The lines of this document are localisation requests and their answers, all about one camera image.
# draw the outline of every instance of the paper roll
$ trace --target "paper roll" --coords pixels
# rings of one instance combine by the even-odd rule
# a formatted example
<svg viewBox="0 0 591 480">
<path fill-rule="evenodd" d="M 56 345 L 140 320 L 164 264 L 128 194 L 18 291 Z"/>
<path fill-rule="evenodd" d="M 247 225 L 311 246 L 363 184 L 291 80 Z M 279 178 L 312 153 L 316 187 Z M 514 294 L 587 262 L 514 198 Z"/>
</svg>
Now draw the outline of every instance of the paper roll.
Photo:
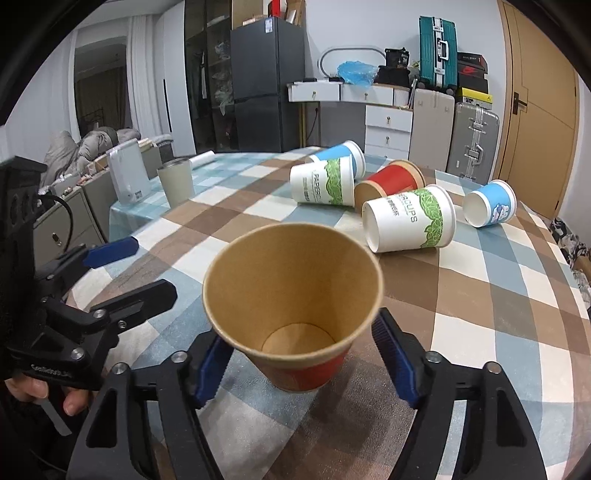
<svg viewBox="0 0 591 480">
<path fill-rule="evenodd" d="M 191 162 L 191 169 L 203 167 L 204 165 L 213 162 L 215 157 L 216 154 L 213 152 L 213 150 L 210 150 L 209 152 L 201 153 L 193 158 L 189 158 L 189 162 Z"/>
</svg>

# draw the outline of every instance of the teal suitcase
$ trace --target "teal suitcase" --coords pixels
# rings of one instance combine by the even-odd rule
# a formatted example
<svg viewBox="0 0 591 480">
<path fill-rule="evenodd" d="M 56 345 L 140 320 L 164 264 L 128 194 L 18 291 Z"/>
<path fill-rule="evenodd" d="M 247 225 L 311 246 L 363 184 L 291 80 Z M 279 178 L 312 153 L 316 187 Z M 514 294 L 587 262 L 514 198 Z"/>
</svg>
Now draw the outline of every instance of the teal suitcase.
<svg viewBox="0 0 591 480">
<path fill-rule="evenodd" d="M 418 86 L 453 96 L 457 89 L 456 26 L 436 17 L 420 17 L 418 26 L 421 44 Z"/>
</svg>

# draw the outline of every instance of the table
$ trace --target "table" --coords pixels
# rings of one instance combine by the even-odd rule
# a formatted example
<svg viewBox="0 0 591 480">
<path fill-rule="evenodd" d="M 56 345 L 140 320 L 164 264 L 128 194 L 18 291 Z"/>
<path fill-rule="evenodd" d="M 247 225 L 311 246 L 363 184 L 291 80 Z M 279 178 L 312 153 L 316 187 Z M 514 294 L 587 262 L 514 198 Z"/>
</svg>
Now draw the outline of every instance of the table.
<svg viewBox="0 0 591 480">
<path fill-rule="evenodd" d="M 242 171 L 232 170 L 137 232 L 141 247 L 134 257 L 78 282 L 69 302 L 82 309 L 159 278 L 177 287 L 172 310 L 121 335 L 108 368 L 118 361 L 134 368 L 159 363 L 208 330 L 200 298 L 203 277 L 215 255 L 239 235 L 304 220 L 362 238 L 352 210 L 293 202 L 287 182 L 299 162 L 294 156 L 263 160 L 248 154 Z M 367 161 L 369 171 L 384 162 Z M 232 162 L 225 157 L 205 171 L 236 168 Z M 460 205 L 478 185 L 438 171 L 424 173 L 428 183 L 450 193 L 457 231 L 442 249 L 379 256 L 384 306 L 425 349 L 451 362 L 480 368 L 498 361 L 524 405 L 548 477 L 560 479 L 591 442 L 591 329 L 574 278 L 535 213 L 519 205 L 511 221 L 474 229 Z M 441 479 L 451 478 L 464 410 L 465 404 L 456 402 Z M 272 387 L 235 352 L 216 398 L 199 412 L 225 478 L 257 480 L 385 479 L 413 415 L 396 396 L 369 332 L 354 343 L 336 378 L 305 394 Z M 152 424 L 162 440 L 158 420 Z"/>
</svg>

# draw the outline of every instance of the finger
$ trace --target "finger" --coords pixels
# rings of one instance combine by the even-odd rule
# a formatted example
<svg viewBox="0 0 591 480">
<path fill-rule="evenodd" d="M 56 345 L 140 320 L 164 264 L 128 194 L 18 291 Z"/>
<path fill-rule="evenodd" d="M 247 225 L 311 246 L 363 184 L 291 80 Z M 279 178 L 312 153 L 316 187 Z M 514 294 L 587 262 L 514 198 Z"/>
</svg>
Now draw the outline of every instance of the finger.
<svg viewBox="0 0 591 480">
<path fill-rule="evenodd" d="M 64 400 L 64 411 L 70 417 L 78 415 L 88 405 L 88 390 L 71 389 Z"/>
<path fill-rule="evenodd" d="M 43 380 L 19 374 L 6 381 L 10 393 L 21 401 L 31 401 L 33 398 L 47 398 L 49 388 Z"/>
</svg>

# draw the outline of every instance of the green leaf pattern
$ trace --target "green leaf pattern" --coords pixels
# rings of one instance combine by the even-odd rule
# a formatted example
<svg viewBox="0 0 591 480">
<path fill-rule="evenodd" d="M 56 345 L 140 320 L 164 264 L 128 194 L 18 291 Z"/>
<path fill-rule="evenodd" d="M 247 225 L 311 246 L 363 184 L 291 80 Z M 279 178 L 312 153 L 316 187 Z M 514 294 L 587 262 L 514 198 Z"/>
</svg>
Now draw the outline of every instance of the green leaf pattern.
<svg viewBox="0 0 591 480">
<path fill-rule="evenodd" d="M 443 234 L 441 208 L 435 195 L 429 190 L 418 189 L 414 193 L 418 196 L 423 212 L 431 220 L 431 223 L 425 228 L 426 241 L 421 245 L 421 248 L 434 247 L 439 243 Z"/>
<path fill-rule="evenodd" d="M 328 180 L 326 191 L 330 195 L 331 205 L 343 205 L 343 188 L 340 182 L 340 159 L 329 160 L 324 166 Z"/>
</svg>

